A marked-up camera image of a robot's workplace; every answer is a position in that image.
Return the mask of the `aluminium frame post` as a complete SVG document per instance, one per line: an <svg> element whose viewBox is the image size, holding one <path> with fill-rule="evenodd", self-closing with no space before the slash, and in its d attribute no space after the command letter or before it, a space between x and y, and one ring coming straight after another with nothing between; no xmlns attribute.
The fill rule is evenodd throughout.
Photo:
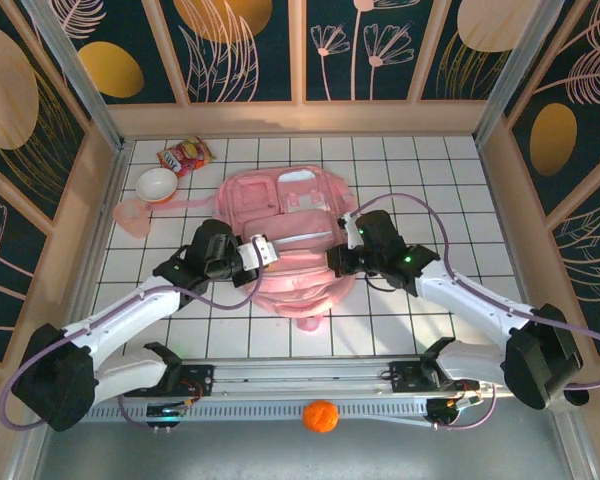
<svg viewBox="0 0 600 480"><path fill-rule="evenodd" d="M108 145L115 152L121 151L120 134L74 45L75 41L88 40L105 19L104 0L18 1Z"/></svg>
<svg viewBox="0 0 600 480"><path fill-rule="evenodd" d="M522 82L531 63L538 56L563 5L564 0L539 0L517 45L509 55L473 132L473 139L479 150L485 146L516 88Z"/></svg>

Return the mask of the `small controller board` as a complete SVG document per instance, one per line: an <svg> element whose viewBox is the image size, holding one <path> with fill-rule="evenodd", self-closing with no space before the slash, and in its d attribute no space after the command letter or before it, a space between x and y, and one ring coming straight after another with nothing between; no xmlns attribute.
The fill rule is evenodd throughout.
<svg viewBox="0 0 600 480"><path fill-rule="evenodd" d="M146 424L154 434L164 431L170 434L189 410L187 401L150 403L146 407Z"/></svg>
<svg viewBox="0 0 600 480"><path fill-rule="evenodd" d="M456 425L460 413L469 407L480 404L482 400L478 396L457 398L434 398L426 402L425 419L431 427L437 430L462 431L481 426L485 418L465 425Z"/></svg>

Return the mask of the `white bowl orange outside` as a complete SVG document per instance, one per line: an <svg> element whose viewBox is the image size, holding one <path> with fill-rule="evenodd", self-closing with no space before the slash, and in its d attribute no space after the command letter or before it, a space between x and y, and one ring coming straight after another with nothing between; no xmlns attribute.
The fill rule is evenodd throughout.
<svg viewBox="0 0 600 480"><path fill-rule="evenodd" d="M154 168L143 173L136 182L135 193L150 204L162 204L173 198L178 177L167 168Z"/></svg>

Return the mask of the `aluminium mounting rail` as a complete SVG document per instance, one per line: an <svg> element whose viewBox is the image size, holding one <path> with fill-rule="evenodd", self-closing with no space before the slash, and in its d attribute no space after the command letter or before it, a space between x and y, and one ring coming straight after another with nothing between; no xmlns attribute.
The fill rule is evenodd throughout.
<svg viewBox="0 0 600 480"><path fill-rule="evenodd" d="M289 360L216 364L213 365L212 392L223 383L246 383L256 391L274 388L314 390L324 382L381 381L392 389L388 369L389 364L396 361L431 362L453 380L505 386L523 400L533 400L539 390L524 365L507 364L486 346L453 342L440 352L394 361ZM83 413L105 400L139 388L153 387L168 368L184 364L212 365L185 362L160 344L146 345L125 357L108 358L101 366L95 366L87 352L77 350L63 358L43 357L22 375L12 391L23 401L40 401L52 410L68 408Z"/></svg>

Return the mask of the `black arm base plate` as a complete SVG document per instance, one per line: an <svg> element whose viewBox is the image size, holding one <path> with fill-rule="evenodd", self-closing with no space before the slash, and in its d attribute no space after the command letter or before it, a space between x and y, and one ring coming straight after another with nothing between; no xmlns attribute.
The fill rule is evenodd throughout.
<svg viewBox="0 0 600 480"><path fill-rule="evenodd" d="M127 398L172 398L210 396L214 380L213 365L188 365L168 368L160 382L124 394Z"/></svg>
<svg viewBox="0 0 600 480"><path fill-rule="evenodd" d="M457 393L480 390L478 381L453 380L431 362L391 362L388 374L394 393Z"/></svg>

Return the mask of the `pink school backpack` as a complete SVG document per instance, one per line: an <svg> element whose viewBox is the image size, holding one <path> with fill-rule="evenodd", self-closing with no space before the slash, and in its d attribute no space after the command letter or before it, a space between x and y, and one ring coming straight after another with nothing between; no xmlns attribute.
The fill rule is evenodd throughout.
<svg viewBox="0 0 600 480"><path fill-rule="evenodd" d="M357 206L341 177L313 165L280 167L225 180L209 219L228 224L241 245L258 234L275 245L279 260L240 289L263 310L311 331L355 284L353 276L335 276L326 252L344 242L337 221Z"/></svg>

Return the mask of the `orange ball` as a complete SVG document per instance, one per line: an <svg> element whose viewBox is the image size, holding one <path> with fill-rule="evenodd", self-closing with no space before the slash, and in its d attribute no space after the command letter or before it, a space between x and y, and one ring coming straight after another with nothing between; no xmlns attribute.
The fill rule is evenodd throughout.
<svg viewBox="0 0 600 480"><path fill-rule="evenodd" d="M317 400L309 405L302 414L303 425L314 433L328 433L335 429L339 422L337 407L328 401Z"/></svg>

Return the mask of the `translucent pink plastic cup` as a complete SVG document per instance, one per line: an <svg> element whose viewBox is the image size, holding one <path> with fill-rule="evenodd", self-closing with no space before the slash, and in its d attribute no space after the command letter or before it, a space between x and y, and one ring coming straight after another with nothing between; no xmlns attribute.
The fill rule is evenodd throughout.
<svg viewBox="0 0 600 480"><path fill-rule="evenodd" d="M114 207L116 224L134 238L146 238L150 232L150 218L146 204L137 199L127 199Z"/></svg>

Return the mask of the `red yellow snack packet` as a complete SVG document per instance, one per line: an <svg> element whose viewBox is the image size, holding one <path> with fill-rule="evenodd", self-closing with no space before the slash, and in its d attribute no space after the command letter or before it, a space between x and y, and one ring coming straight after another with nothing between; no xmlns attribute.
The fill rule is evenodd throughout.
<svg viewBox="0 0 600 480"><path fill-rule="evenodd" d="M158 152L157 158L160 165L172 171L177 178L185 177L216 159L207 143L197 136Z"/></svg>

